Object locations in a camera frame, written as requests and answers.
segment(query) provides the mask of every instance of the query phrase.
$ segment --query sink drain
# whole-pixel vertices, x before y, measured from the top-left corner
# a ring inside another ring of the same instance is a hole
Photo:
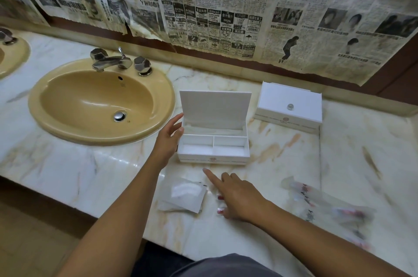
[[[126,116],[128,115],[125,112],[117,111],[115,114],[113,114],[113,121],[122,122]]]

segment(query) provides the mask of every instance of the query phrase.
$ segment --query gray shirt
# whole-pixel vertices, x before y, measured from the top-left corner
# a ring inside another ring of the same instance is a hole
[[[252,258],[229,254],[191,263],[171,277],[281,277]]]

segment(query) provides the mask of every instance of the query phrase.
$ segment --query sink basin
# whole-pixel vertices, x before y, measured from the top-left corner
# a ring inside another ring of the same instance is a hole
[[[170,118],[175,94],[164,73],[154,68],[141,77],[133,66],[98,73],[92,63],[67,63],[35,84],[29,110],[44,130],[75,143],[109,146],[146,137]]]
[[[29,44],[22,38],[10,46],[0,44],[0,79],[15,71],[28,60]]]

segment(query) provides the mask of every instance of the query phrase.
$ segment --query countertop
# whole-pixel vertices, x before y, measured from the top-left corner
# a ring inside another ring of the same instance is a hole
[[[147,159],[156,134],[131,144],[91,147],[67,142],[37,126],[28,94],[52,69],[89,56],[94,48],[17,31],[31,47],[29,60],[0,80],[0,175],[52,199],[99,217]],[[171,173],[209,184],[201,171],[235,172],[269,200],[285,207],[282,179],[296,180],[352,204],[377,210],[371,227],[374,254],[418,276],[418,144],[408,119],[324,100],[320,136],[254,120],[261,83],[151,61],[172,81],[174,115],[179,89],[250,91],[247,115],[251,159],[246,166],[180,163],[176,155],[159,176]],[[267,234],[217,215],[212,187],[198,215],[161,212],[154,201],[144,238],[194,260],[239,253],[284,277],[301,276],[295,260]]]

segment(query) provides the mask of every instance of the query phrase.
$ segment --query person's left hand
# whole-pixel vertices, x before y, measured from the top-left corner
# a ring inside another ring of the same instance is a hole
[[[184,133],[184,127],[181,127],[182,122],[177,124],[175,124],[175,122],[182,117],[183,113],[177,114],[170,121],[168,121],[158,133],[157,140],[155,141],[155,145],[149,159],[153,159],[158,164],[160,169],[167,166],[169,159],[177,150],[180,137]]]

